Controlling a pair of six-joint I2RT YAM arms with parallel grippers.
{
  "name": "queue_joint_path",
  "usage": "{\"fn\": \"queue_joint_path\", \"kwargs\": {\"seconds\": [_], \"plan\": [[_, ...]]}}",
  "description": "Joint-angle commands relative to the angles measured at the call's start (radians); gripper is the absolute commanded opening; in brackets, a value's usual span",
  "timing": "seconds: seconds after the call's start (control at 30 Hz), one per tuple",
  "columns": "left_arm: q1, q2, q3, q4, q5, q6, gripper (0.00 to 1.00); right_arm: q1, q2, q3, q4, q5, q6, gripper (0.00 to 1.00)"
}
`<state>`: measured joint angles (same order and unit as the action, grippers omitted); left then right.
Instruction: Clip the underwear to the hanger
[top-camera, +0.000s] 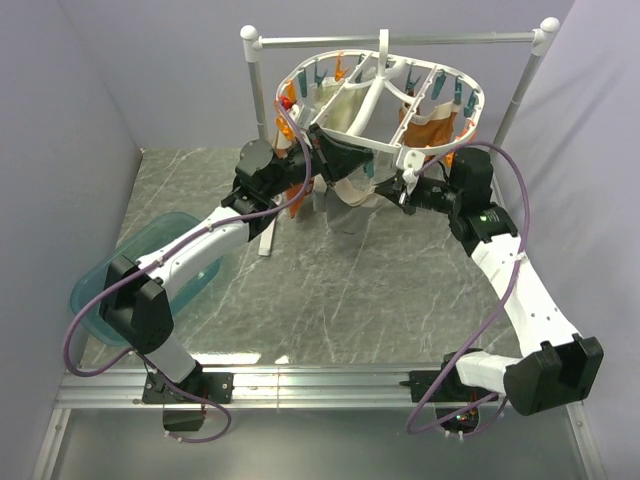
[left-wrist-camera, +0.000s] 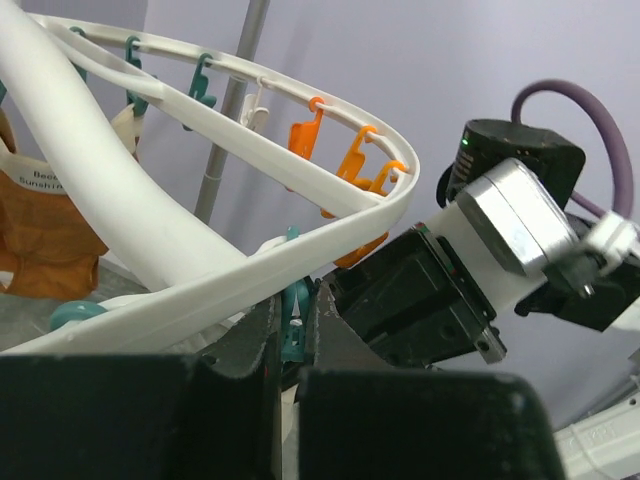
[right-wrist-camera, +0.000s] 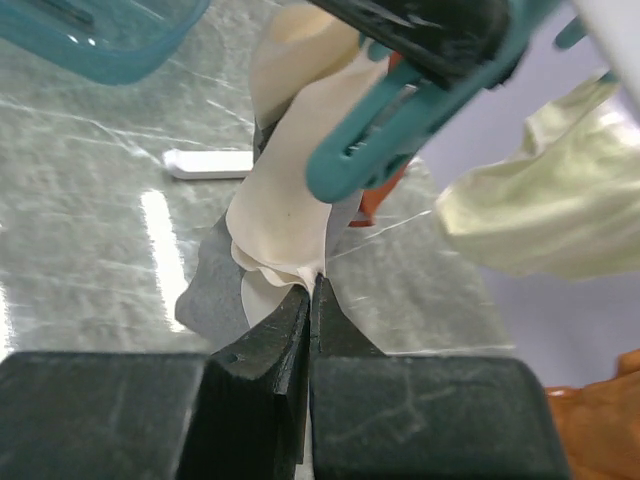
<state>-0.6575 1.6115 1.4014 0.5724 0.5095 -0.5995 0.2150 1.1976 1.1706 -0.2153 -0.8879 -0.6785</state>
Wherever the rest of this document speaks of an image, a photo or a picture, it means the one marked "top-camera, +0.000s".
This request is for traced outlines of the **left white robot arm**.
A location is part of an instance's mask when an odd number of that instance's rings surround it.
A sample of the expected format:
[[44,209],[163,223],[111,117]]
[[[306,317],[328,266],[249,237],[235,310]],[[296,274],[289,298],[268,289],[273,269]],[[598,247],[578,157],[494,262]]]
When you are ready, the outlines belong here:
[[277,215],[276,196],[317,175],[335,183],[373,157],[371,149],[337,140],[317,125],[283,156],[265,140],[247,143],[231,192],[205,220],[144,257],[111,262],[100,317],[163,374],[176,400],[203,396],[202,367],[174,332],[173,298],[197,273],[259,236]]

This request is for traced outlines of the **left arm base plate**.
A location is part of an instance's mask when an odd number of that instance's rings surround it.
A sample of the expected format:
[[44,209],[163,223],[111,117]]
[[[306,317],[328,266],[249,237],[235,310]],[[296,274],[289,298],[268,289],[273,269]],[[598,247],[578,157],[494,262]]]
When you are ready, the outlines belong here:
[[[218,404],[229,404],[234,388],[234,374],[231,372],[204,372],[202,387],[195,396],[207,398]],[[189,399],[176,393],[166,385],[164,378],[157,373],[149,373],[142,394],[143,404],[188,403]]]

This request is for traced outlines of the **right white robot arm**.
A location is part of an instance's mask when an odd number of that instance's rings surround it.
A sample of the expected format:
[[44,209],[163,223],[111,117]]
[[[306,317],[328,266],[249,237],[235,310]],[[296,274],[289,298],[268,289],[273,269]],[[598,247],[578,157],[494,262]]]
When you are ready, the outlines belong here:
[[465,253],[490,282],[499,303],[479,327],[484,332],[500,314],[511,322],[519,343],[517,358],[475,348],[472,334],[448,355],[432,383],[414,401],[422,407],[436,394],[474,403],[475,395],[507,399],[529,416],[585,400],[604,359],[595,337],[584,337],[557,306],[526,254],[528,229],[516,227],[492,199],[493,146],[475,142],[453,153],[448,176],[425,176],[431,161],[405,147],[396,175],[376,188],[404,212],[442,213]]

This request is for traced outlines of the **grey underwear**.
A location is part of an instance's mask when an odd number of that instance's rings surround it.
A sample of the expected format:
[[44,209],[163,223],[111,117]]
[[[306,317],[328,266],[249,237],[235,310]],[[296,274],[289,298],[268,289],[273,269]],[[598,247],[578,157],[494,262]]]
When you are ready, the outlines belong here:
[[385,198],[375,192],[373,181],[355,186],[348,178],[329,185],[321,175],[314,177],[313,209],[325,215],[337,234],[356,235],[365,230],[371,215]]

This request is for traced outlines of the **teal clip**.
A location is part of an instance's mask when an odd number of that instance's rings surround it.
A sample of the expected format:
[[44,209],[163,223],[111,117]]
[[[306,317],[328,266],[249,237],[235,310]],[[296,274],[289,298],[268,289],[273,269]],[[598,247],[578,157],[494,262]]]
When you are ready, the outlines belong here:
[[373,178],[375,175],[375,164],[373,161],[368,161],[363,165],[363,171],[368,178]]

